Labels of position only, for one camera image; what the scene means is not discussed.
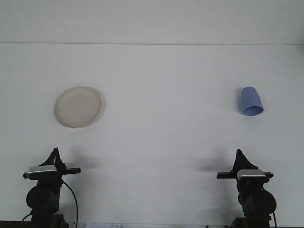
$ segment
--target white wall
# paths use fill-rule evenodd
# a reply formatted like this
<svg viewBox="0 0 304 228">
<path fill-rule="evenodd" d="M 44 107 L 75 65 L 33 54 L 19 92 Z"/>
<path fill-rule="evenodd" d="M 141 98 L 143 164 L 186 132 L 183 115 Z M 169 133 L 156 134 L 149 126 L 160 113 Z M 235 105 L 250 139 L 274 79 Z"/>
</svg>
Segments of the white wall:
<svg viewBox="0 0 304 228">
<path fill-rule="evenodd" d="M 229 224 L 241 216 L 229 171 L 236 149 L 275 177 L 280 226 L 301 226 L 303 46 L 0 44 L 0 219 L 20 220 L 34 181 L 23 180 L 58 146 L 80 221 Z M 103 96 L 100 118 L 83 129 L 55 119 L 73 86 Z M 255 86 L 265 106 L 238 111 Z M 75 219 L 63 188 L 61 211 Z"/>
<path fill-rule="evenodd" d="M 285 44 L 304 43 L 303 21 L 302 0 L 0 1 L 0 219 L 29 213 L 22 174 L 58 146 L 82 168 L 65 177 L 80 221 L 228 225 L 241 206 L 216 172 L 240 148 L 275 174 L 278 224 L 302 226 L 304 47 Z M 79 85 L 102 115 L 69 129 L 53 107 Z M 238 110 L 250 85 L 256 117 Z M 65 188 L 60 206 L 75 220 Z"/>
<path fill-rule="evenodd" d="M 2 0 L 1 42 L 303 44 L 303 0 Z"/>
</svg>

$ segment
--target white backdrop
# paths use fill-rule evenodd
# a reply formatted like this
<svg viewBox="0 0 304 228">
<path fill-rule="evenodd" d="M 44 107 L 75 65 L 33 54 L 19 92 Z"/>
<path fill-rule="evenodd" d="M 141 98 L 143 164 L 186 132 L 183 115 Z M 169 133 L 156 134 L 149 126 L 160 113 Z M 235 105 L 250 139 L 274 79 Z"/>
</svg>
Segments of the white backdrop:
<svg viewBox="0 0 304 228">
<path fill-rule="evenodd" d="M 280 226 L 300 226 L 303 207 L 303 46 L 0 44 L 0 219 L 20 220 L 34 181 L 23 172 L 59 147 L 87 222 L 230 224 L 242 215 L 230 171 L 236 149 L 275 177 Z M 102 95 L 98 120 L 56 121 L 73 86 Z M 238 109 L 254 86 L 265 111 Z M 75 219 L 63 187 L 61 212 Z"/>
<path fill-rule="evenodd" d="M 0 0 L 0 42 L 303 44 L 303 0 Z"/>
</svg>

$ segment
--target blue cup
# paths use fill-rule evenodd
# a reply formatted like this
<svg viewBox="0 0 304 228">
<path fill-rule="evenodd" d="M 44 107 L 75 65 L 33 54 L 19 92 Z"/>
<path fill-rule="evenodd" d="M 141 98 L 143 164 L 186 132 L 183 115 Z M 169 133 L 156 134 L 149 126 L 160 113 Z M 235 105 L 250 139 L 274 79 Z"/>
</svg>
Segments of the blue cup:
<svg viewBox="0 0 304 228">
<path fill-rule="evenodd" d="M 263 105 L 254 87 L 245 87 L 241 93 L 241 108 L 244 115 L 254 116 L 263 112 Z"/>
</svg>

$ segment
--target white plate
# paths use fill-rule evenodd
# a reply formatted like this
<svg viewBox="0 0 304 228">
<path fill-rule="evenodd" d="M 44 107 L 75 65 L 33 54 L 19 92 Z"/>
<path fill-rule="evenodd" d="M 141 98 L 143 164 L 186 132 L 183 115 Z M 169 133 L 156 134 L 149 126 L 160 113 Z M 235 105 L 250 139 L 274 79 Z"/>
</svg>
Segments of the white plate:
<svg viewBox="0 0 304 228">
<path fill-rule="evenodd" d="M 101 110 L 101 98 L 90 87 L 78 86 L 66 90 L 57 99 L 55 116 L 67 127 L 85 127 L 89 125 Z"/>
</svg>

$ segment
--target black cable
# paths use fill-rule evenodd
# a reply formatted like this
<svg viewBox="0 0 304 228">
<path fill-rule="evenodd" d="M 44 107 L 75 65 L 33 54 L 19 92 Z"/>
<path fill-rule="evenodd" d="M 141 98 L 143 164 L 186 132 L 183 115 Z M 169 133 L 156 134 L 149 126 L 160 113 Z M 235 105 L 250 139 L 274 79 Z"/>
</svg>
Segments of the black cable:
<svg viewBox="0 0 304 228">
<path fill-rule="evenodd" d="M 275 215 L 275 212 L 273 214 L 274 214 L 274 221 L 275 221 L 275 228 L 276 228 L 276 215 Z"/>
<path fill-rule="evenodd" d="M 28 214 L 26 217 L 23 218 L 23 220 L 21 220 L 21 222 L 23 222 L 28 216 L 30 216 L 31 214 Z"/>
<path fill-rule="evenodd" d="M 62 182 L 63 182 L 63 184 L 65 184 L 65 185 L 68 187 L 68 189 L 71 190 L 71 192 L 72 192 L 72 194 L 73 194 L 73 196 L 74 196 L 74 199 L 75 199 L 75 203 L 76 203 L 76 226 L 75 226 L 75 228 L 77 228 L 77 225 L 78 225 L 78 203 L 77 203 L 76 195 L 75 195 L 75 193 L 73 192 L 73 190 L 71 189 L 71 187 L 68 186 L 67 183 L 65 183 L 63 180 L 62 180 Z"/>
</svg>

